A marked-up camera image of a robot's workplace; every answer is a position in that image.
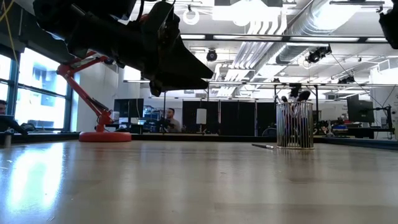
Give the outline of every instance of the cable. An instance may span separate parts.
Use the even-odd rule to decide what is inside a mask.
[[[384,107],[384,105],[386,104],[387,100],[390,98],[392,92],[395,90],[396,87],[397,87],[397,84],[395,84],[394,87],[392,87],[392,90],[391,90],[390,94],[388,94],[386,100],[384,100],[384,103],[383,103],[383,105],[381,106],[382,108]]]
[[[340,62],[336,59],[336,57],[333,54],[330,54],[331,56],[333,56],[333,58],[336,60],[336,62],[338,63],[338,65],[340,65],[340,67],[344,70],[345,73],[347,73],[347,75],[351,76],[351,74],[349,74],[347,72],[347,70],[340,64]],[[354,81],[359,87],[361,87],[361,89],[363,91],[365,91],[366,94],[368,94],[372,100],[374,100],[378,105],[382,106],[367,90],[365,90],[357,81]]]
[[[142,13],[144,12],[144,3],[145,0],[141,0],[141,5],[139,6],[139,12],[138,12],[138,16],[137,16],[137,22],[139,22],[141,20],[142,17]]]
[[[137,114],[138,114],[138,121],[137,121],[137,124],[139,124],[139,120],[141,120],[141,117],[139,116],[138,99],[136,99],[136,109],[137,109]]]
[[[10,5],[8,6],[8,8],[4,11],[3,15],[1,15],[0,17],[0,22],[4,19],[4,17],[7,15],[8,11],[10,11],[12,5],[14,4],[14,0],[11,0]]]
[[[8,11],[11,9],[11,7],[12,7],[13,4],[14,4],[14,0],[12,0],[12,1],[10,2],[10,5],[9,5],[8,7],[6,7],[6,3],[5,3],[4,0],[3,0],[1,8],[2,8],[2,9],[4,8],[5,11],[4,11],[4,14],[0,17],[0,22],[1,22],[4,18],[6,18],[6,24],[7,24],[7,29],[8,29],[8,36],[9,36],[9,38],[10,38],[12,53],[14,54],[14,58],[15,58],[15,61],[16,61],[16,63],[17,63],[17,68],[19,68],[18,56],[17,56],[17,53],[16,53],[16,51],[15,51],[14,41],[12,40],[12,35],[11,35],[10,23],[9,23],[8,17],[7,17],[7,13],[8,13]]]

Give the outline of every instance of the black partition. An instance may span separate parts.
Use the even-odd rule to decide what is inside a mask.
[[[197,109],[200,107],[200,101],[182,102],[182,125],[186,132],[197,132]]]
[[[255,103],[221,102],[221,135],[254,136]]]
[[[256,104],[248,102],[238,103],[239,111],[239,136],[254,136]]]
[[[257,103],[257,135],[261,136],[272,123],[276,123],[274,103]]]
[[[218,124],[218,101],[183,101],[182,103],[182,125],[188,133],[199,131],[197,125],[197,109],[204,108],[206,113],[206,128],[209,133],[219,133]]]
[[[239,136],[238,102],[232,102],[232,101],[221,102],[220,134],[222,136]]]

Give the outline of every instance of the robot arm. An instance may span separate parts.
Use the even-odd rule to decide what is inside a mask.
[[[383,30],[384,36],[393,49],[398,49],[398,0],[392,0],[394,6],[386,14],[380,13],[379,23]]]
[[[205,89],[213,72],[183,45],[174,6],[157,2],[148,15],[124,25],[136,0],[35,0],[39,26],[62,39],[70,54],[85,58],[89,50],[128,65],[150,80],[151,93]]]

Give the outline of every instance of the ceiling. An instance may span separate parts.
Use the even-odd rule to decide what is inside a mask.
[[[16,0],[18,4],[32,12],[33,0]],[[295,4],[289,4],[285,8],[287,27],[295,22],[296,15],[310,2],[310,0],[296,0]],[[199,11],[199,20],[194,25],[188,25],[184,20],[184,12],[188,5],[192,9]],[[135,19],[139,9],[139,2],[134,8],[131,18]],[[146,2],[144,13],[149,12],[153,2]],[[387,0],[387,7],[391,6],[391,1]],[[175,3],[175,13],[182,19],[180,30],[182,34],[247,34],[250,25],[237,26],[233,21],[215,21],[213,20],[212,10],[214,0],[189,1],[177,0]],[[353,36],[382,36],[382,30],[379,26],[379,15],[376,13],[377,7],[363,6],[348,19],[342,26],[337,28],[331,35],[353,35]],[[189,12],[188,19],[194,17],[193,12]],[[241,49],[242,42],[227,41],[184,41],[185,46],[204,64],[213,71],[216,65],[221,63],[230,64],[234,61],[236,55]],[[218,59],[215,62],[207,62],[206,55],[208,49],[215,49],[218,53]],[[388,57],[398,56],[398,52],[393,51],[388,44],[331,44],[333,51],[331,55],[322,59],[319,63],[311,65],[308,69],[308,63],[304,62],[305,54],[291,62],[290,66],[285,67],[280,72],[274,74],[282,82],[321,82],[333,75],[342,73],[345,69],[355,68],[355,77],[357,80],[366,81],[369,78],[369,68],[377,65],[375,62],[381,62]],[[273,77],[268,77],[264,82],[269,82]]]

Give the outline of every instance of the metal cylinder container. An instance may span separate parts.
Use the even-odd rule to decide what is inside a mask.
[[[277,146],[286,149],[313,149],[312,103],[277,105]]]

